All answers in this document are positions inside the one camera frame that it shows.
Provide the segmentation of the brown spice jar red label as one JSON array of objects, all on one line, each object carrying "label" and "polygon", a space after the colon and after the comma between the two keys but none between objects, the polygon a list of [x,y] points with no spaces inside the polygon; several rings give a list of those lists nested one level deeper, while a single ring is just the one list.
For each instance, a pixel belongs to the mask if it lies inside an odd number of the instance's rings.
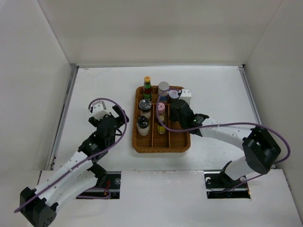
[{"label": "brown spice jar red label", "polygon": [[170,90],[169,91],[169,103],[172,103],[180,98],[181,90]]}]

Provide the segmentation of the pink cap spice shaker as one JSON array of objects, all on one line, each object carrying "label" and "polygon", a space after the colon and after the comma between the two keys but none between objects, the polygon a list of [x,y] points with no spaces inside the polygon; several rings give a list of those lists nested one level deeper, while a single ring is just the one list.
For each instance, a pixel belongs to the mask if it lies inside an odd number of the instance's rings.
[{"label": "pink cap spice shaker", "polygon": [[156,109],[155,109],[156,119],[158,119],[159,116],[165,116],[165,104],[161,102],[156,104]]}]

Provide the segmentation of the small yellow label bottle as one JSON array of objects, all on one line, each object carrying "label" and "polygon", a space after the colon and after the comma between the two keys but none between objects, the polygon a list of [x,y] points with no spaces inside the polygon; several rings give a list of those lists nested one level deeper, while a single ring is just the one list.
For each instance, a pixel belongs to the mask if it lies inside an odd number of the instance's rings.
[{"label": "small yellow label bottle", "polygon": [[163,126],[165,124],[165,117],[163,115],[160,115],[158,117],[158,126],[157,126],[157,133],[160,135],[163,135],[165,133],[165,127]]}]

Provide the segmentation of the clear jar grey lid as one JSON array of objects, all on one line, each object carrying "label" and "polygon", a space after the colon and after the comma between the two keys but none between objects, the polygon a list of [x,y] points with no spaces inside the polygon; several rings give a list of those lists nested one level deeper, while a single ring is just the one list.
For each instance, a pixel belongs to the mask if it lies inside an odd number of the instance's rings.
[{"label": "clear jar grey lid", "polygon": [[152,103],[150,100],[142,99],[139,102],[140,116],[146,117],[148,120],[151,117]]}]

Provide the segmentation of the white bead jar silver lid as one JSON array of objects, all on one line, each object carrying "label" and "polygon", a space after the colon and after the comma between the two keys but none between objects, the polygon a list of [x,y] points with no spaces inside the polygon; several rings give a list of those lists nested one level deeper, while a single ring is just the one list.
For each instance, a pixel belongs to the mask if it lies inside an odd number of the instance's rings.
[{"label": "white bead jar silver lid", "polygon": [[162,81],[158,85],[158,94],[160,97],[160,102],[167,103],[169,98],[169,84],[168,82]]}]

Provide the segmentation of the white bottle black cap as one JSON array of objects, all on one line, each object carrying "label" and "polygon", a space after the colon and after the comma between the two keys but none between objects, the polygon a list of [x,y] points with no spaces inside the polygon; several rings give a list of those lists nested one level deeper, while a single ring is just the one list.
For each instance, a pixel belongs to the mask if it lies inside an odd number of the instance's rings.
[{"label": "white bottle black cap", "polygon": [[141,136],[147,136],[150,130],[149,119],[145,116],[140,116],[137,120],[137,130]]}]

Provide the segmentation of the red sauce bottle yellow cap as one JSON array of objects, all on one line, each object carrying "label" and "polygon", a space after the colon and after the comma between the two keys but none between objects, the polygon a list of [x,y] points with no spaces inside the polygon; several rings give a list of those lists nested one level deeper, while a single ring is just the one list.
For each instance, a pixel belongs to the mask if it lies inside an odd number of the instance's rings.
[{"label": "red sauce bottle yellow cap", "polygon": [[149,101],[152,100],[152,86],[151,86],[151,78],[149,76],[144,77],[143,84],[143,98]]}]

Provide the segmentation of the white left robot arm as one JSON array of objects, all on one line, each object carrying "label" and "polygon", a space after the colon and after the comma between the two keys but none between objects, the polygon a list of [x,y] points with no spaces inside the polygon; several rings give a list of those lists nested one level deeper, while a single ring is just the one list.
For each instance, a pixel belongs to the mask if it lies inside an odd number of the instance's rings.
[{"label": "white left robot arm", "polygon": [[102,102],[90,104],[89,123],[96,130],[51,177],[33,189],[26,187],[21,191],[15,212],[21,213],[32,226],[49,226],[66,202],[87,189],[105,186],[107,172],[98,161],[121,140],[125,132],[120,127],[129,122],[119,105],[112,108],[117,116],[108,112]]}]

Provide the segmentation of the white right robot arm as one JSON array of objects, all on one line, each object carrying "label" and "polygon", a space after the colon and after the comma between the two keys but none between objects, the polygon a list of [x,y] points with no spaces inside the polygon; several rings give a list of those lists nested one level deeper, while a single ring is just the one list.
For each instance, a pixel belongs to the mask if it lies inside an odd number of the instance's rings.
[{"label": "white right robot arm", "polygon": [[266,175],[281,153],[267,129],[223,126],[208,115],[194,113],[184,100],[171,103],[169,119],[193,135],[217,139],[244,152],[244,156],[228,162],[221,170],[219,180],[225,187],[231,187],[241,177],[254,172]]}]

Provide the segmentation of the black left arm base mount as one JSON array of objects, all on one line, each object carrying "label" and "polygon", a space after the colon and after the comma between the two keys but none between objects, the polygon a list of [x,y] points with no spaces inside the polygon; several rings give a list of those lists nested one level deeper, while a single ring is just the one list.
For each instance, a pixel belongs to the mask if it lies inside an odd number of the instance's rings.
[{"label": "black left arm base mount", "polygon": [[103,173],[95,186],[81,193],[76,199],[120,199],[121,177],[121,171]]}]

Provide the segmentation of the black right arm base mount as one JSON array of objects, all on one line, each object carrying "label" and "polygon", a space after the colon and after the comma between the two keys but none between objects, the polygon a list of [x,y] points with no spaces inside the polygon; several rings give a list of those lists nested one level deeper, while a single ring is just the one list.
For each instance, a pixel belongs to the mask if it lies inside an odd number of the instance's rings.
[{"label": "black right arm base mount", "polygon": [[208,199],[250,199],[248,184],[240,179],[232,180],[220,171],[205,171],[204,178]]}]

